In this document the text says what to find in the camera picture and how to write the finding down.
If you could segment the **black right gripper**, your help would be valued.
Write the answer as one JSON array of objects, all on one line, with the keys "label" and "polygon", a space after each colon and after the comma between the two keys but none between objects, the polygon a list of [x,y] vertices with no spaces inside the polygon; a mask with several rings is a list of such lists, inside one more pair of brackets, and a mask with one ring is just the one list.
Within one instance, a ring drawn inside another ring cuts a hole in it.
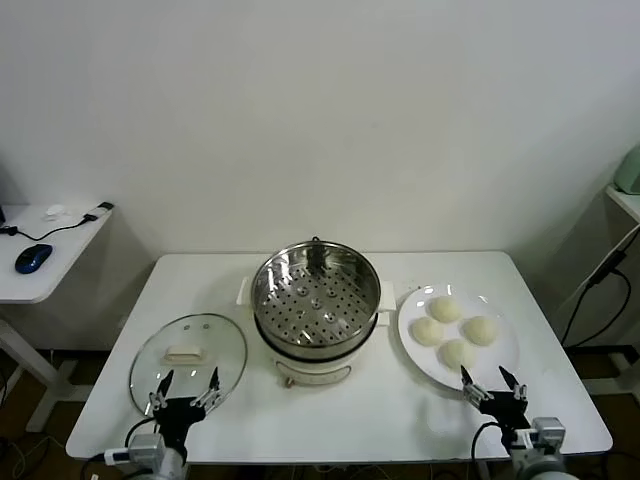
[{"label": "black right gripper", "polygon": [[491,392],[474,383],[464,365],[460,366],[462,392],[469,403],[480,403],[480,412],[492,416],[499,426],[508,430],[528,429],[530,423],[526,418],[527,386],[521,384],[516,377],[502,365],[499,371],[511,392]]}]

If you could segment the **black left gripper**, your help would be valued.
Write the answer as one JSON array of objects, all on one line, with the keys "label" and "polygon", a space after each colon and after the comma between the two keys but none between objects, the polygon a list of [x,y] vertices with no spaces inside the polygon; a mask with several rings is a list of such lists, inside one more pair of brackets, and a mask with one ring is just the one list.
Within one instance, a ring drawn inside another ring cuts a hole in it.
[{"label": "black left gripper", "polygon": [[203,421],[221,397],[219,369],[215,368],[210,377],[208,389],[196,399],[172,398],[167,394],[174,377],[171,369],[160,381],[155,391],[148,395],[148,405],[144,414],[153,415],[159,425],[159,433],[166,447],[185,450],[186,438],[192,425]]}]

